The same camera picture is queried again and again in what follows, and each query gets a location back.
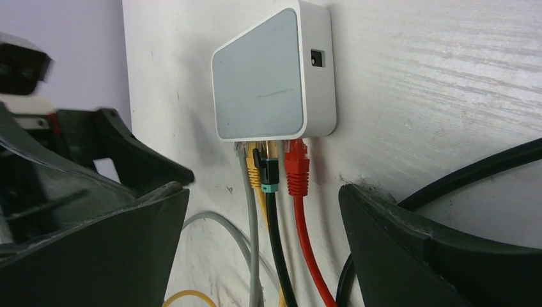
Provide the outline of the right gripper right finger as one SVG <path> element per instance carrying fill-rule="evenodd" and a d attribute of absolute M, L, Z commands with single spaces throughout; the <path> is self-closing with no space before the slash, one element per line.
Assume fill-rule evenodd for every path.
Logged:
<path fill-rule="evenodd" d="M 541 250 L 467 234 L 353 184 L 338 193 L 366 306 L 540 306 Z"/>

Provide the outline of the white network switch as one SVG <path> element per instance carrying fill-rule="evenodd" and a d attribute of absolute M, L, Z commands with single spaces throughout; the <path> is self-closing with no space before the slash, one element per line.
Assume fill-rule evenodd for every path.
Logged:
<path fill-rule="evenodd" d="M 329 10 L 290 1 L 216 49 L 215 127 L 222 141 L 322 138 L 337 125 Z"/>

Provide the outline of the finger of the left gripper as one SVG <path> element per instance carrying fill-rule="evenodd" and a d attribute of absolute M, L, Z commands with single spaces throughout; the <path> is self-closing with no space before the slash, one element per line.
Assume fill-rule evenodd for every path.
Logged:
<path fill-rule="evenodd" d="M 195 182 L 189 168 L 140 142 L 115 109 L 59 109 L 56 120 L 71 161 L 90 166 L 96 160 L 111 159 L 120 183 L 138 194 L 168 182 L 182 186 Z"/>

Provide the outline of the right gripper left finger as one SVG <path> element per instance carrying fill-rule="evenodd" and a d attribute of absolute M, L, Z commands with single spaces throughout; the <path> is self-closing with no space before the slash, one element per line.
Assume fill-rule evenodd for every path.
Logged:
<path fill-rule="evenodd" d="M 160 306 L 189 186 L 138 194 L 111 159 L 71 161 L 49 120 L 27 130 L 1 105 L 1 305 Z"/>

